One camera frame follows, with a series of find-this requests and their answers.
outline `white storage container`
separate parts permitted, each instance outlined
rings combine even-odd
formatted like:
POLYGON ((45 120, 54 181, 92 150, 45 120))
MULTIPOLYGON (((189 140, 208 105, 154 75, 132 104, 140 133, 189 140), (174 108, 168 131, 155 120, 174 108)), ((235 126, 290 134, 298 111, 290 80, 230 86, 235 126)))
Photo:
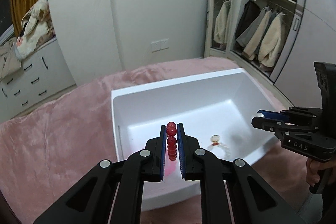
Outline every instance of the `white storage container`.
MULTIPOLYGON (((260 109, 274 111, 261 87, 244 69, 233 69, 164 80, 112 91, 112 119, 118 161, 144 149, 158 137, 162 124, 182 122, 185 134, 196 137, 202 148, 213 147, 217 157, 259 160, 277 139, 251 126, 260 109), (219 135, 230 154, 212 146, 219 135)), ((180 202, 200 193, 198 181, 181 178, 179 157, 165 163, 161 183, 145 182, 142 210, 180 202)))

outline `electrical outlet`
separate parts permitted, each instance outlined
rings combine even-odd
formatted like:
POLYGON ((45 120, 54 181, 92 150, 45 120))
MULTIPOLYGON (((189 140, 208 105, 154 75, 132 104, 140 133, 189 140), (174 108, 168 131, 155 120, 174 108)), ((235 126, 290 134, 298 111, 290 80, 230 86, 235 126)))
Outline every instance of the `electrical outlet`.
POLYGON ((169 48, 169 39, 161 40, 161 49, 169 48))
POLYGON ((157 52, 161 50, 161 41, 154 41, 151 43, 152 52, 157 52))

